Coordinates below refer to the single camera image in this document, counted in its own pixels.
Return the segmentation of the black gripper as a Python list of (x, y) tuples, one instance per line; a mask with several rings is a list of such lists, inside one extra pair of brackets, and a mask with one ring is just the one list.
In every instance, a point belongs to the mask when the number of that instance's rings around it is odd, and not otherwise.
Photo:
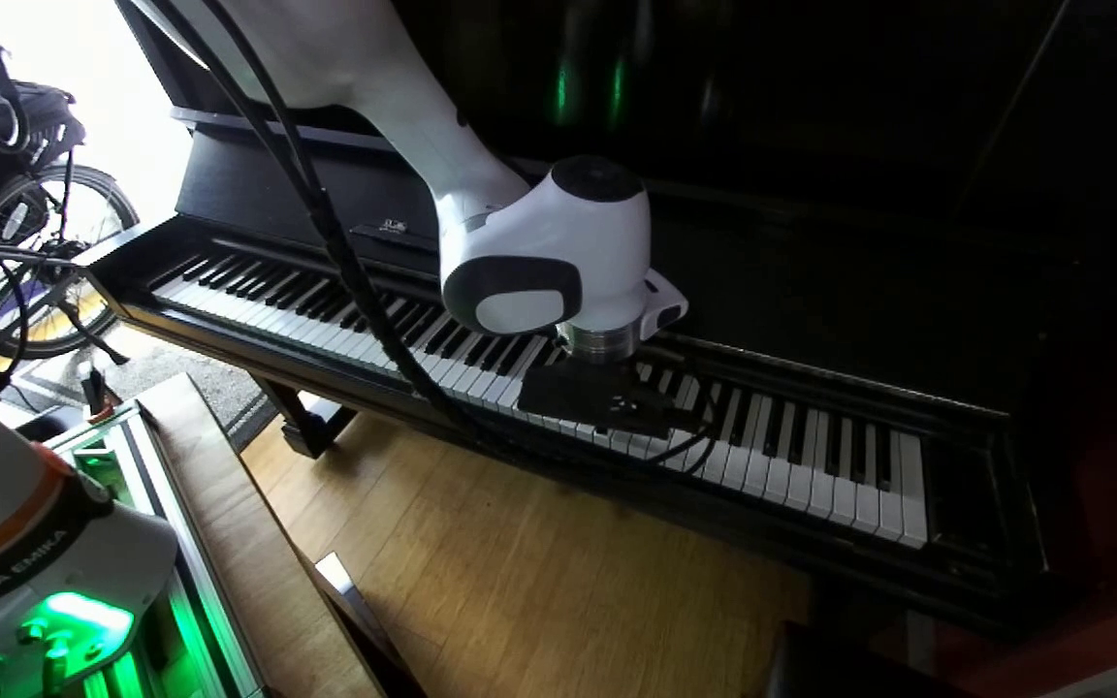
[(525, 370), (518, 407), (586, 423), (599, 430), (671, 435), (697, 430), (704, 419), (636, 377), (636, 365), (586, 365), (563, 343), (545, 348)]

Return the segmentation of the white robot base with green light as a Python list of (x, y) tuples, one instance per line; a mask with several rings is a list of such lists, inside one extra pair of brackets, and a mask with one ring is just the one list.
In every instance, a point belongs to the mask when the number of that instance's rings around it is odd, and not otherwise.
[(0, 698), (264, 698), (156, 423), (0, 423)]

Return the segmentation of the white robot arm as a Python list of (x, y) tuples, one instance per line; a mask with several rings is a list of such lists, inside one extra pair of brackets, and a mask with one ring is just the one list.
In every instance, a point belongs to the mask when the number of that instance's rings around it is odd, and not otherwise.
[(335, 257), (338, 213), (286, 117), (349, 107), (395, 148), (432, 195), (443, 307), (476, 332), (556, 330), (565, 348), (525, 377), (520, 410), (666, 435), (671, 403), (629, 360), (686, 293), (651, 268), (651, 201), (624, 166), (582, 156), (525, 182), (459, 117), (392, 0), (150, 0), (149, 14), (241, 111), (277, 117), (284, 175)]

